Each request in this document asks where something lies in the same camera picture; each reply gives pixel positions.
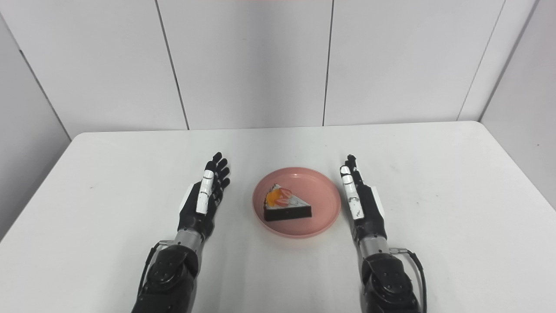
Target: robotic hand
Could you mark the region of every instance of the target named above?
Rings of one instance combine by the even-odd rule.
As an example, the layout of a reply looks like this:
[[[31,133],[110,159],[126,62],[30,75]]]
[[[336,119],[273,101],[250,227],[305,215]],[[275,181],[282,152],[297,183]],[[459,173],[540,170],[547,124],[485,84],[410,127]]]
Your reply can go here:
[[[376,189],[363,182],[353,155],[347,156],[345,165],[340,168],[340,175],[353,217],[353,239],[363,256],[361,279],[367,313],[419,312],[411,280],[405,273],[402,262],[393,256],[398,253],[407,253],[419,269],[423,287],[421,312],[426,313],[423,267],[411,251],[388,247],[380,199]]]
[[[180,212],[174,240],[160,241],[149,253],[132,313],[183,313],[190,304],[200,266],[200,247],[214,229],[216,208],[230,184],[228,161],[218,152],[205,167],[203,179],[194,184]],[[147,269],[159,246],[151,268]]]

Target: black robotic finger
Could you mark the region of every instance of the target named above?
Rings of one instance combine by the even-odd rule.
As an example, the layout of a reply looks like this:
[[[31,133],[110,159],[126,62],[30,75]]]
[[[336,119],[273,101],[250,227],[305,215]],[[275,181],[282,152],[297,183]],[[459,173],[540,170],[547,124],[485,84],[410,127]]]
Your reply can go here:
[[[361,173],[357,169],[357,164],[355,163],[355,156],[348,155],[347,161],[345,162],[346,166],[349,167],[351,171],[351,176],[353,176],[353,181],[357,187],[363,185],[363,178],[361,177]]]
[[[226,158],[221,159],[218,164],[216,164],[216,171],[220,172],[226,165],[228,165],[228,160]]]
[[[226,189],[226,187],[228,187],[228,185],[230,184],[230,179],[229,178],[225,178],[222,183],[220,184],[220,187],[222,188],[222,191],[224,191],[224,189]]]
[[[214,163],[218,163],[220,160],[222,159],[222,153],[220,151],[218,151],[213,157],[212,157],[212,161]]]
[[[224,178],[226,178],[226,176],[229,175],[229,173],[230,173],[230,168],[225,167],[221,171],[216,172],[216,176],[218,177],[218,180],[223,181]]]

